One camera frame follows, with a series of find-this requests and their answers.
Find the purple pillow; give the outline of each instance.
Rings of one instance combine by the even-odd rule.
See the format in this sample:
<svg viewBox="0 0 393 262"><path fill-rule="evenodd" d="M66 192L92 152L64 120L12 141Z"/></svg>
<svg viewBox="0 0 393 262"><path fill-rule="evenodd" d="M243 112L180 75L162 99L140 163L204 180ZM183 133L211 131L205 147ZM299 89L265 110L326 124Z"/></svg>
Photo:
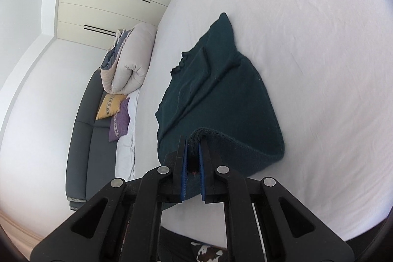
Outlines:
<svg viewBox="0 0 393 262"><path fill-rule="evenodd" d="M120 104L120 111L111 119L111 126L109 127L109 142L119 140L121 136L127 134L128 124L130 123L130 116L128 114L127 98Z"/></svg>

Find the dark green sweater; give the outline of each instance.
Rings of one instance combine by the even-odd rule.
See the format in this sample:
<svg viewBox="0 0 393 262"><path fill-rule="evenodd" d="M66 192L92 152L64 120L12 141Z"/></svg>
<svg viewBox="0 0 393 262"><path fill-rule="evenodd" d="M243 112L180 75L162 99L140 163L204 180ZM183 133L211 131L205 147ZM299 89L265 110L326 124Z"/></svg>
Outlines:
<svg viewBox="0 0 393 262"><path fill-rule="evenodd" d="M268 93L249 59L237 51L227 15L182 56L156 112L160 163L177 150L181 135L188 136L194 157L206 136L209 148L244 176L280 160L284 141ZM199 192L199 175L189 173L186 199Z"/></svg>

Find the silver screw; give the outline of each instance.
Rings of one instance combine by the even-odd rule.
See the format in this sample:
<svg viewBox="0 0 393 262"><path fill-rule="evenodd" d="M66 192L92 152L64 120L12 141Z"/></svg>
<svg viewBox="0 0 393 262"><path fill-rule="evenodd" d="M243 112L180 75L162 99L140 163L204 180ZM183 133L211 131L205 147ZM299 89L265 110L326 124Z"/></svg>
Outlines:
<svg viewBox="0 0 393 262"><path fill-rule="evenodd" d="M113 179L111 181L111 186L114 187L114 188L121 187L122 185L123 185L123 180L122 179L116 178L116 179Z"/></svg>
<svg viewBox="0 0 393 262"><path fill-rule="evenodd" d="M217 168L218 173L226 174L229 172L229 168L227 166L219 166Z"/></svg>
<svg viewBox="0 0 393 262"><path fill-rule="evenodd" d="M169 168L167 166L161 166L157 169L159 174L167 174L169 172Z"/></svg>
<svg viewBox="0 0 393 262"><path fill-rule="evenodd" d="M268 187L274 187L276 185L276 181L273 178L265 178L263 183Z"/></svg>

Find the bed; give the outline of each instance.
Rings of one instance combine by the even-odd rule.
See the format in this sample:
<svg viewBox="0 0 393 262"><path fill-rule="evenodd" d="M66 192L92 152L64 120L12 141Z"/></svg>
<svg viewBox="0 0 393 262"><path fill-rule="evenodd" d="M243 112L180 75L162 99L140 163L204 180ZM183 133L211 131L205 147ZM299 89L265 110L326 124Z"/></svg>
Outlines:
<svg viewBox="0 0 393 262"><path fill-rule="evenodd" d="M135 178L160 165L155 112L181 52L226 12L238 50L268 90L285 142L275 177L342 239L393 204L393 0L172 0L140 90ZM162 226L226 247L223 207L199 196L163 211Z"/></svg>

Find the rolled comforter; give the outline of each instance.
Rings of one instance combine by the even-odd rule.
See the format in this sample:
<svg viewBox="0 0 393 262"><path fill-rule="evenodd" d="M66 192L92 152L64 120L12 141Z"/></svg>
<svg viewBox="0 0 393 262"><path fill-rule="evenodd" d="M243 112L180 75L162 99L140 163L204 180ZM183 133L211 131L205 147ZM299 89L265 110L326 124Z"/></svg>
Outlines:
<svg viewBox="0 0 393 262"><path fill-rule="evenodd" d="M104 90L128 95L142 86L150 66L157 28L139 23L130 31L119 30L101 65Z"/></svg>

